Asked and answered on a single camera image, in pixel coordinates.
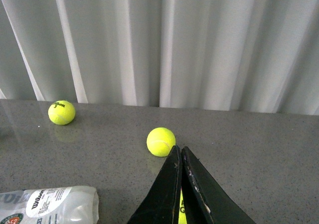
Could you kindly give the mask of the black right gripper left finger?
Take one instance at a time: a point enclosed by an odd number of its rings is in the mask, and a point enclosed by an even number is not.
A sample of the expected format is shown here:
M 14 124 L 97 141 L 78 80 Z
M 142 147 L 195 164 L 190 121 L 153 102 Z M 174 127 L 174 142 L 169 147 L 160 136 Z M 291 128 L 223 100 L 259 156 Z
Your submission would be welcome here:
M 173 146 L 129 224 L 177 224 L 182 180 L 181 150 Z

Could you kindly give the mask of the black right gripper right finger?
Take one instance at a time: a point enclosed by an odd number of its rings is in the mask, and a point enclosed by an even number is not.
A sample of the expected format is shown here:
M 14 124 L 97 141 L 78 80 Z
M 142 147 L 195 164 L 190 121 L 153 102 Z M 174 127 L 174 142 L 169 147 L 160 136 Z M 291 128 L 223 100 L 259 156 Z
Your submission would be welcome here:
M 181 189 L 188 224 L 253 224 L 189 147 L 182 156 Z

